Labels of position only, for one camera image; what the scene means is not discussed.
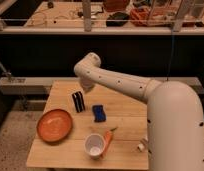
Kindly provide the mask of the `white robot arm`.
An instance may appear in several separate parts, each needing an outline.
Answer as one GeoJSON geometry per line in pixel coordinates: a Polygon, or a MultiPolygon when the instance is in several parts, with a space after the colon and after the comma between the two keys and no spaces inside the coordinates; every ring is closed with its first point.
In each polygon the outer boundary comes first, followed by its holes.
{"type": "Polygon", "coordinates": [[[87,54],[74,66],[80,85],[96,83],[147,104],[149,171],[204,171],[204,114],[197,93],[179,81],[108,71],[87,54]]]}

